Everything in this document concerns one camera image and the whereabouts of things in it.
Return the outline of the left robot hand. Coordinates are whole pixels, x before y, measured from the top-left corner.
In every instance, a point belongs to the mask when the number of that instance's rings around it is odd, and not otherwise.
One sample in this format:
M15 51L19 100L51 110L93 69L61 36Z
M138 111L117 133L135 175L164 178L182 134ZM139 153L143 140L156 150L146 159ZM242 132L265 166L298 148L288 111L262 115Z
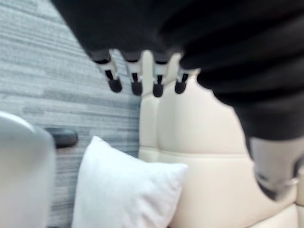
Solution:
M301 0L55 0L56 10L104 73L110 49L128 62L153 53L157 69L181 54L188 73L231 106L255 179L278 201L304 159L304 3Z

